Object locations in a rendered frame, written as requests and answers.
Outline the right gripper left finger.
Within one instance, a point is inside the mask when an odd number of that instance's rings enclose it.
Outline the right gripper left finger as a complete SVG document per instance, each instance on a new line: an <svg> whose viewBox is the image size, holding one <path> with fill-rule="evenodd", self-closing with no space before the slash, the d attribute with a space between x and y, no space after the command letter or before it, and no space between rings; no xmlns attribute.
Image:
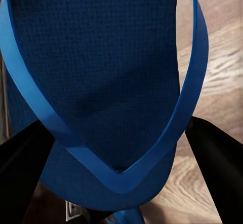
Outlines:
<svg viewBox="0 0 243 224"><path fill-rule="evenodd" d="M0 145L0 224L21 224L55 137L37 120Z"/></svg>

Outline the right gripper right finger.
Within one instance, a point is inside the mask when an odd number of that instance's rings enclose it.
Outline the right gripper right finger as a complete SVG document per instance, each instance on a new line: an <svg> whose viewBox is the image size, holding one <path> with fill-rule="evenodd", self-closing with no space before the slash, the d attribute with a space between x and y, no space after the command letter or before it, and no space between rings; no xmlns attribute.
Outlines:
<svg viewBox="0 0 243 224"><path fill-rule="evenodd" d="M243 145L194 116L185 134L223 224L243 224Z"/></svg>

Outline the sandal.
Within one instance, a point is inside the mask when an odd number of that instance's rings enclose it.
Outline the sandal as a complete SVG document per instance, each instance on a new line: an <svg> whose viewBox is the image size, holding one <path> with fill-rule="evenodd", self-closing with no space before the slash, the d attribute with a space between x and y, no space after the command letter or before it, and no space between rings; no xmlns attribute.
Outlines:
<svg viewBox="0 0 243 224"><path fill-rule="evenodd" d="M145 224L143 214L140 207L131 208L124 211L111 211L114 212L112 217L115 222L111 222L108 219L109 224Z"/></svg>
<svg viewBox="0 0 243 224"><path fill-rule="evenodd" d="M39 182L97 211L161 192L199 99L209 39L193 0L180 91L177 0L2 0L0 50L13 135L40 120L55 137Z"/></svg>

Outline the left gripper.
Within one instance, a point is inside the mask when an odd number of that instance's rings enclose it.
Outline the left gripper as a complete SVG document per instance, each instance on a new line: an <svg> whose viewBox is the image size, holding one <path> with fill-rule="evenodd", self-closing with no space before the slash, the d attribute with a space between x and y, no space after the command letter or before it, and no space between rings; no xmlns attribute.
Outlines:
<svg viewBox="0 0 243 224"><path fill-rule="evenodd" d="M99 224L100 221L112 215L114 212L97 211L80 206L80 216L75 217L63 224Z"/></svg>

